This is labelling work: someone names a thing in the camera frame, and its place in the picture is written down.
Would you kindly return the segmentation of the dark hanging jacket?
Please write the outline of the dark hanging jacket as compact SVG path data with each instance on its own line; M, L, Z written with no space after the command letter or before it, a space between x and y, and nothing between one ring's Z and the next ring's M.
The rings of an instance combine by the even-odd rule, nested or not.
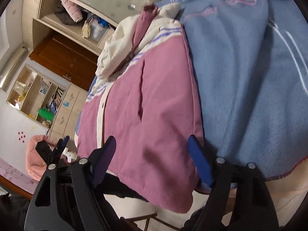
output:
M64 25L73 26L76 24L71 18L71 16L68 14L66 9L63 7L60 0L57 0L54 14Z

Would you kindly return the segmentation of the wooden bookshelf with books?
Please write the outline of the wooden bookshelf with books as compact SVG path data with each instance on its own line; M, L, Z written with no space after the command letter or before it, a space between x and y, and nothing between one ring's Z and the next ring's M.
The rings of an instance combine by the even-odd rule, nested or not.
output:
M53 119L43 117L42 112L48 111L55 118L65 92L65 87L25 65L8 95L7 103L50 128Z

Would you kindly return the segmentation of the pink and white hooded jacket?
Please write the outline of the pink and white hooded jacket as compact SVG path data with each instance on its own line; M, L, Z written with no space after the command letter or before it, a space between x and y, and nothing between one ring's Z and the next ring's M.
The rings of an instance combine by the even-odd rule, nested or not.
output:
M186 213L199 179L187 141L203 139L200 103L179 3L121 21L98 57L77 129L80 157L116 140L108 167L153 205Z

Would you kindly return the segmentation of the light wood cabinet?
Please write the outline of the light wood cabinet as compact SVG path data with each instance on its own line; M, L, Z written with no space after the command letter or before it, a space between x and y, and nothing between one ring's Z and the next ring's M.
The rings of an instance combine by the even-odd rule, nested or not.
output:
M75 128L86 98L86 90L73 84L69 86L64 93L48 134L51 141L58 141L66 136L74 141Z

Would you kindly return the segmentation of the blue striped bed sheet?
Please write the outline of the blue striped bed sheet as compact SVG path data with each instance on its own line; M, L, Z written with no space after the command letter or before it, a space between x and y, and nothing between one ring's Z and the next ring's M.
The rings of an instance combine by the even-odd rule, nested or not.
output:
M294 0L179 3L205 146L267 179L307 157L307 22Z

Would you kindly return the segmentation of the clear plastic storage box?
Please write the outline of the clear plastic storage box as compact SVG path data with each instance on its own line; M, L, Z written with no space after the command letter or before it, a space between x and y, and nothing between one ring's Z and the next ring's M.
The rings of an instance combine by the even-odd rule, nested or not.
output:
M90 39L99 42L109 28L101 26L97 20L93 20L90 25Z

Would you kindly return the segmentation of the beige knitted cloth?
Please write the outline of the beige knitted cloth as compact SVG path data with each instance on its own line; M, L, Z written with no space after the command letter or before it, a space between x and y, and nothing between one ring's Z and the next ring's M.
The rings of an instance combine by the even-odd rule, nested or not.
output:
M85 39L88 39L88 37L90 37L90 35L91 35L91 26L87 21L84 22L84 25L83 25L82 31L81 31L81 35Z

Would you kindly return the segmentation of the wall air conditioner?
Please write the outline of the wall air conditioner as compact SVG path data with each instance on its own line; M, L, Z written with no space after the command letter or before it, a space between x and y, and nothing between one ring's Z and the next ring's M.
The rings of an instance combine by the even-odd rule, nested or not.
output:
M7 91L8 87L14 78L15 73L18 71L21 63L28 55L28 48L23 45L16 49L16 51L9 58L1 72L1 89Z

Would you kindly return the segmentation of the blue garment in wardrobe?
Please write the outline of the blue garment in wardrobe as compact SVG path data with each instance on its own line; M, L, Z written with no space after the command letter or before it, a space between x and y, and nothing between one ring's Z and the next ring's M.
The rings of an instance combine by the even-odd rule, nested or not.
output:
M109 28L110 27L110 24L106 20L104 20L104 19L102 19L100 17L97 17L97 22L103 28Z

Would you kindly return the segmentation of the brown wooden room door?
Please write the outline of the brown wooden room door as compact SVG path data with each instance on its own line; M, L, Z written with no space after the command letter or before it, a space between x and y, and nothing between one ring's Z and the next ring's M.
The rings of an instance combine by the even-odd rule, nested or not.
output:
M72 84L88 91L98 56L58 32L52 32L29 58Z

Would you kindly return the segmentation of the pink hanging puffer jacket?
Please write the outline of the pink hanging puffer jacket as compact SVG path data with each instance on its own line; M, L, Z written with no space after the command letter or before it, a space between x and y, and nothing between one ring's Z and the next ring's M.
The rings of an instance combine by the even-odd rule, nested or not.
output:
M79 8L79 6L75 3L73 3L70 0L60 0L62 3L62 6L66 9L66 12L69 14L71 19L78 23L83 19L82 12Z

